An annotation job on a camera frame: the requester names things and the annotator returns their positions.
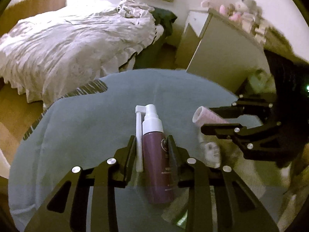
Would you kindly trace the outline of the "pink plush toy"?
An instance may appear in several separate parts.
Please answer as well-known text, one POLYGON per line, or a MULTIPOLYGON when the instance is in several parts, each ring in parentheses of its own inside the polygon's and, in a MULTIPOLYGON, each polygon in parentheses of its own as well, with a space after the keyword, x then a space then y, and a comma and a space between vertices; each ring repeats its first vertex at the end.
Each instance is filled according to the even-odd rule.
POLYGON ((227 17, 229 20, 234 21, 235 23, 241 23, 242 21, 242 13, 236 10, 234 4, 229 4, 227 6, 222 4, 217 6, 212 2, 212 0, 202 0, 201 8, 214 9, 219 12, 219 14, 227 17))

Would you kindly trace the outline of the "grey plush toy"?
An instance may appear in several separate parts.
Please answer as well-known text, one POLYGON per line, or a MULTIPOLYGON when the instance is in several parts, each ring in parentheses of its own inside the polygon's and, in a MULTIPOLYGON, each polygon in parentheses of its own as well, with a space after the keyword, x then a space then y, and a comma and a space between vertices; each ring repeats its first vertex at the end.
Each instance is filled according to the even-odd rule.
POLYGON ((240 0, 235 3, 235 11, 245 15, 261 16, 262 9, 255 0, 240 0))

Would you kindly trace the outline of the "pink ribbed cup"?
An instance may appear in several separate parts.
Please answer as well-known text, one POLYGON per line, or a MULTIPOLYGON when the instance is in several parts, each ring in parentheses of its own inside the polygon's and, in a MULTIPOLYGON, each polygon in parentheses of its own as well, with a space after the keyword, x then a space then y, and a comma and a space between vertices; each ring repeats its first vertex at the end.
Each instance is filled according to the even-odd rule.
POLYGON ((228 124, 228 121, 204 106, 200 106, 195 111, 192 122, 197 127, 202 127, 205 124, 228 124))

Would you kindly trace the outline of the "white cabinet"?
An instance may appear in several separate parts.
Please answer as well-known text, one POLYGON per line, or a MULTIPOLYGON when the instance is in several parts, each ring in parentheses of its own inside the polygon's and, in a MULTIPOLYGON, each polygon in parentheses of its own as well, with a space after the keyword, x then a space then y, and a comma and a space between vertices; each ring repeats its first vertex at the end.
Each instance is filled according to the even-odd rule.
POLYGON ((214 9, 190 10, 175 63, 233 93, 257 69, 270 72, 263 46, 214 9))

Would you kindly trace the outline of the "white printed paper package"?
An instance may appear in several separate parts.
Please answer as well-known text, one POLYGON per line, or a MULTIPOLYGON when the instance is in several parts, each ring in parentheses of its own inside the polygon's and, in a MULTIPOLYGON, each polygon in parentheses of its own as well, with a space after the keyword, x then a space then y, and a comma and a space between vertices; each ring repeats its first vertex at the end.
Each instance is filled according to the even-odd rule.
POLYGON ((221 149, 215 136, 198 135, 199 148, 206 166, 219 168, 221 166, 221 149))

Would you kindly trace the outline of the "wooden headboard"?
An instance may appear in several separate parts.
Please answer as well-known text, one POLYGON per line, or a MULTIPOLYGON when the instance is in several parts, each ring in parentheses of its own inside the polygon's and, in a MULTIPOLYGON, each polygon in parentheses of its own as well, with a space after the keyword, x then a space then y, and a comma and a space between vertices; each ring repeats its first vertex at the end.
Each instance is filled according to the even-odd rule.
POLYGON ((22 0, 8 6, 1 15, 1 36, 8 33, 21 19, 64 7, 66 0, 22 0))

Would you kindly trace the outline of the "white rumpled bed duvet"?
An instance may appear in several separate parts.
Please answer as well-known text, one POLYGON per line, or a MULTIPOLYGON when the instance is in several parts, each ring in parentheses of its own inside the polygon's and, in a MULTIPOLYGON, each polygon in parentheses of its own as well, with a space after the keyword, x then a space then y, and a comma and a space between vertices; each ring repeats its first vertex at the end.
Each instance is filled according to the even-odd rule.
POLYGON ((28 103, 48 107, 81 85, 117 73, 154 43, 153 13, 148 4, 121 0, 21 19, 1 37, 1 77, 28 103))

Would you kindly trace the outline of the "purple spray bottle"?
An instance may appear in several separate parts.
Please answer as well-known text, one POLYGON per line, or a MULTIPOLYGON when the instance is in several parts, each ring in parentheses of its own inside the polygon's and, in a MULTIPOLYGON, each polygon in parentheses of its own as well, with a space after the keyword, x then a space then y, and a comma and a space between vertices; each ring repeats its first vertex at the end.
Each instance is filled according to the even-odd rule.
POLYGON ((137 105, 135 114, 136 171, 144 173, 146 195, 151 204, 170 203, 174 195, 163 124, 153 104, 137 105))

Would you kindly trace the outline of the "dark green clothing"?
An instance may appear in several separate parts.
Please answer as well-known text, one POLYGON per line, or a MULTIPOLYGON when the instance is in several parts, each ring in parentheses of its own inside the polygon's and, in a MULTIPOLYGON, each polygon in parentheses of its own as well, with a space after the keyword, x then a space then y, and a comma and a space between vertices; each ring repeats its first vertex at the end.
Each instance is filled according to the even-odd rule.
POLYGON ((177 20, 177 15, 170 10, 159 7, 154 7, 154 11, 151 13, 155 19, 155 25, 161 25, 166 32, 166 36, 171 36, 173 33, 173 24, 177 20))

